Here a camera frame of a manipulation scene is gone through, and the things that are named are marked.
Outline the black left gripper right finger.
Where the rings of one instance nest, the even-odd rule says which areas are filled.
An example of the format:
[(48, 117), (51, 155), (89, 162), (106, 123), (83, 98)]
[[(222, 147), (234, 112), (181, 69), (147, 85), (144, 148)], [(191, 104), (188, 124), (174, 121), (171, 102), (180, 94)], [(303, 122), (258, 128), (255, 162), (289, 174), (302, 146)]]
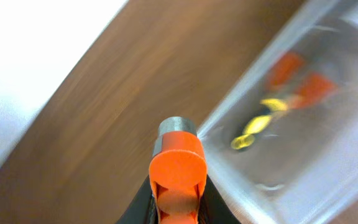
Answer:
[(230, 211), (212, 180), (207, 176), (206, 186), (198, 212), (200, 224), (240, 224)]

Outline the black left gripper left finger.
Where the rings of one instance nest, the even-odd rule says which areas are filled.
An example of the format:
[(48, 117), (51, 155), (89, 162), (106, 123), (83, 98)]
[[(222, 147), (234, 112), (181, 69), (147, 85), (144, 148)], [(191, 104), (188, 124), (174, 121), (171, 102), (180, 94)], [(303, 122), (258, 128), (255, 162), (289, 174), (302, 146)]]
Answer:
[(147, 176), (132, 202), (116, 224), (156, 224), (157, 209)]

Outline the orange perforated cylinder tool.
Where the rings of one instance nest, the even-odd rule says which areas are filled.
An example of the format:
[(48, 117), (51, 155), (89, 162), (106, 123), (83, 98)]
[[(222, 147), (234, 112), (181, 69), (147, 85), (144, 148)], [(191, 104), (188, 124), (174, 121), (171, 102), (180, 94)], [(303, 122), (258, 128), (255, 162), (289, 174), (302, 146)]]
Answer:
[(181, 116), (163, 120), (149, 165), (159, 223), (198, 223), (207, 173), (194, 123)]

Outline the yellow black handled file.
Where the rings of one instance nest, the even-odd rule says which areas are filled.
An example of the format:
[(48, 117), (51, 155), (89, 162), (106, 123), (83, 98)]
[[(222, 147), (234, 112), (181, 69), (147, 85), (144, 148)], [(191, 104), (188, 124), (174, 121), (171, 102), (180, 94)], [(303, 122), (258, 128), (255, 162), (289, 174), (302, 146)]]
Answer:
[(286, 101), (278, 98), (265, 98), (260, 101), (261, 109), (246, 123), (240, 136), (231, 141), (231, 148), (241, 150), (255, 143), (257, 136), (278, 116), (289, 110)]

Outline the orange scraper with wooden handle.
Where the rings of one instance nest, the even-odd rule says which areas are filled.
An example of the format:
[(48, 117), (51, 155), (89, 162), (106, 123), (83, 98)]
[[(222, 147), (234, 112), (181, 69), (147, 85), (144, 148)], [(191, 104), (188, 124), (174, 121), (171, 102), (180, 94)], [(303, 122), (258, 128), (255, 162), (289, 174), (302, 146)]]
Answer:
[(270, 70), (268, 95), (260, 104), (271, 111), (303, 109), (319, 103), (337, 84), (315, 69), (308, 71), (307, 60), (295, 52), (284, 54)]

